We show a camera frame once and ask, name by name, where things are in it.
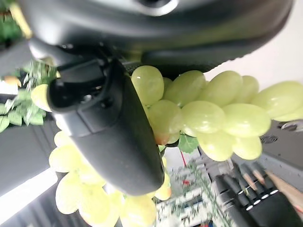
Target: grape cluster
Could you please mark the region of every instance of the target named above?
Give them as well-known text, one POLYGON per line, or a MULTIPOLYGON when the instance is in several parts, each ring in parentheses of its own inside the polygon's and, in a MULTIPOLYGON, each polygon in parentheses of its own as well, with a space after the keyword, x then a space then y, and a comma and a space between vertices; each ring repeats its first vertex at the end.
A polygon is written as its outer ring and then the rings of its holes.
POLYGON ((215 161, 233 153, 256 159, 262 152, 259 137, 268 131, 271 119, 303 118, 303 85, 296 81, 259 92, 254 77, 234 71, 206 81, 202 72, 192 70, 172 81, 153 66, 138 67, 131 79, 158 144, 174 143, 181 133, 197 137, 215 161))
POLYGON ((49 156, 50 166, 56 172, 67 173, 59 182, 55 197, 57 208, 63 214, 79 210, 82 218, 94 227, 114 227, 119 217, 124 227, 148 227, 156 219, 152 198, 167 200, 171 196, 167 173, 157 191, 143 196, 124 195, 113 186, 105 192, 106 181, 64 131, 55 135, 54 142, 57 148, 49 156))

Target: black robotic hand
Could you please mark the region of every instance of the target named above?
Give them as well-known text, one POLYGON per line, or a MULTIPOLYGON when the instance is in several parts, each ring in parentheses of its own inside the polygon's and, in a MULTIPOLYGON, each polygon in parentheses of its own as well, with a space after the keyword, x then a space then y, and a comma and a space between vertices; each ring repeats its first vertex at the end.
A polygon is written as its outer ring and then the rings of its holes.
POLYGON ((235 178, 219 175, 216 183, 226 211, 239 227, 303 227, 291 203, 257 162, 235 165, 235 178))

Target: white wall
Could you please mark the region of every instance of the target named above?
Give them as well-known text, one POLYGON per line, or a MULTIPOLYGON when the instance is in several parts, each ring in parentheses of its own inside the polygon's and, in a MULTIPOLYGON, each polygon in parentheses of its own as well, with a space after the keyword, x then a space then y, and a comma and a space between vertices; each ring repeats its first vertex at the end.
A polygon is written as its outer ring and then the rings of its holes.
POLYGON ((303 83, 303 0, 296 0, 285 28, 268 44, 243 58, 206 73, 207 80, 225 70, 256 77, 261 88, 283 80, 303 83))

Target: black plastic housing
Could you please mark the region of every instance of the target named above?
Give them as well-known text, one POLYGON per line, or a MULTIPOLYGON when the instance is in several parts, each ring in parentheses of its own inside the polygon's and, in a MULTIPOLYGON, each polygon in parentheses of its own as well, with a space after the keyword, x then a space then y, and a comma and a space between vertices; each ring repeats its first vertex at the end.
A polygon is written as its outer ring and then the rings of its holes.
POLYGON ((130 195, 155 191, 163 184, 164 171, 141 102, 118 61, 104 75, 97 96, 66 106, 60 106, 63 95, 54 80, 47 93, 53 115, 64 122, 77 147, 107 182, 130 195))

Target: plant leaf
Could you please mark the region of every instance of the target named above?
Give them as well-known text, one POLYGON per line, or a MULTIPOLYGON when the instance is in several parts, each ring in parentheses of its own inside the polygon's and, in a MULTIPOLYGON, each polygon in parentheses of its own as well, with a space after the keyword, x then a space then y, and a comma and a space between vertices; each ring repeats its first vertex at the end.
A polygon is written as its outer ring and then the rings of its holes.
POLYGON ((192 153, 199 145, 196 137, 191 137, 185 134, 181 134, 178 147, 182 152, 192 153))
POLYGON ((0 115, 6 114, 6 107, 3 103, 0 103, 0 115))
POLYGON ((43 125, 43 116, 37 113, 30 118, 29 122, 33 125, 43 125))
POLYGON ((6 100, 6 103, 5 103, 6 113, 7 113, 10 109, 13 108, 14 102, 15 102, 14 99, 13 99, 13 100, 11 100, 11 99, 6 100))
POLYGON ((22 125, 22 116, 16 111, 11 111, 8 114, 9 122, 14 125, 22 125))
POLYGON ((42 115, 43 117, 46 116, 46 111, 43 110, 43 109, 39 109, 37 113, 40 114, 40 115, 42 115))
POLYGON ((27 114, 27 109, 24 107, 24 105, 19 105, 16 108, 16 112, 20 114, 22 117, 25 117, 27 114))
POLYGON ((33 103, 31 103, 31 105, 27 108, 27 113, 23 118, 23 120, 24 120, 25 124, 27 124, 27 126, 31 123, 31 119, 38 113, 38 111, 39 111, 39 107, 33 103))
POLYGON ((28 74, 24 77, 23 85, 25 85, 29 80, 28 74))
POLYGON ((30 100, 30 92, 26 91, 25 89, 19 89, 16 99, 17 100, 30 100))
POLYGON ((160 152, 164 150, 165 146, 164 145, 158 145, 160 152))
POLYGON ((9 118, 6 116, 0 116, 0 133, 3 132, 9 126, 9 118))

